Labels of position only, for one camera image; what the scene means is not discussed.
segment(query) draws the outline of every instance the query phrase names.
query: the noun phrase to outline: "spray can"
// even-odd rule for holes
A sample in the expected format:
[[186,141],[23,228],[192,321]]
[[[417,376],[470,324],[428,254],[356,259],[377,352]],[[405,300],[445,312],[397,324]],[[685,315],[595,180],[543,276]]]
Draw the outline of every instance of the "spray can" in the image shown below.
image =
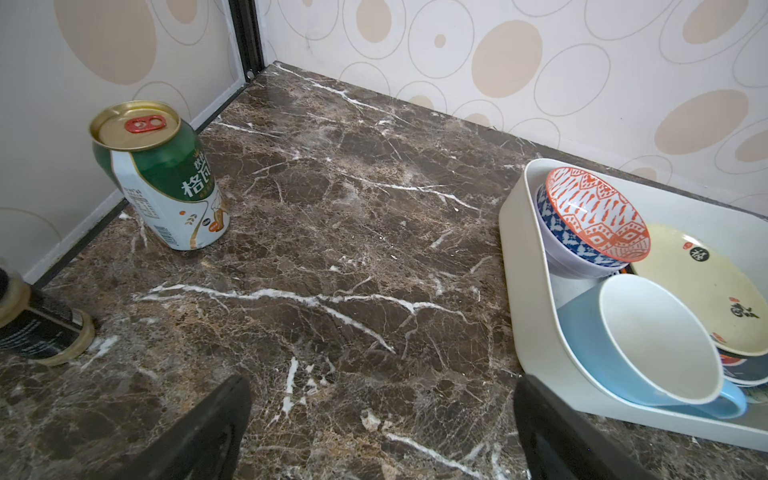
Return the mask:
[[94,339],[90,315],[73,309],[0,266],[0,349],[43,365],[80,355]]

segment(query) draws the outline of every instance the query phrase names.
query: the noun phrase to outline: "dented can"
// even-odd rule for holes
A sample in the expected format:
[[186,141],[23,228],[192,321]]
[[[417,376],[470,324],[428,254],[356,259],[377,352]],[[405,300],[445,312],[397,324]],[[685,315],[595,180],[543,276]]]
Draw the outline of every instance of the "dented can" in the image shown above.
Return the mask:
[[218,240],[230,216],[194,129],[170,106],[128,101],[91,122],[96,161],[174,250]]

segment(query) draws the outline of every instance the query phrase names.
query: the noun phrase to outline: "pull tab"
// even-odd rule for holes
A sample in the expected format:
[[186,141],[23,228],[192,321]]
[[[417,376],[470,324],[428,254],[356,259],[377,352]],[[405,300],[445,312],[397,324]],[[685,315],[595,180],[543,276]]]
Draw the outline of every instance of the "pull tab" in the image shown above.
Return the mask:
[[125,130],[132,134],[140,134],[145,131],[160,130],[165,127],[165,117],[162,115],[148,115],[147,117],[136,117],[125,122]]

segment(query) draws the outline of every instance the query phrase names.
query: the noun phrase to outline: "white tray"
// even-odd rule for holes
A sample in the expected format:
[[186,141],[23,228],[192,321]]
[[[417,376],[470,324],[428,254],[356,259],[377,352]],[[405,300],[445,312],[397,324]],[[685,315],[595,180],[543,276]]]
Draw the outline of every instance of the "white tray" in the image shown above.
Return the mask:
[[[560,330],[556,309],[596,284],[549,274],[533,195],[550,170],[572,166],[540,158],[525,168],[499,213],[515,350],[573,409],[768,452],[768,404],[750,404],[738,419],[710,420],[639,406],[606,390],[576,360]],[[700,238],[730,259],[768,298],[768,222],[717,205],[592,172],[616,187],[646,223],[665,223]]]

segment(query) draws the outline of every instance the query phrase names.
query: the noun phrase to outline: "wall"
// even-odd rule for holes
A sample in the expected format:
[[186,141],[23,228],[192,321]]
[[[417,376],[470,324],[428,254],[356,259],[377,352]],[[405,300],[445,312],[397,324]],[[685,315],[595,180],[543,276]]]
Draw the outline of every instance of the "wall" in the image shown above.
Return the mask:
[[226,0],[0,2],[0,257],[27,281],[122,198],[88,125],[164,101],[197,126],[243,84]]
[[768,0],[257,0],[268,61],[768,214]]

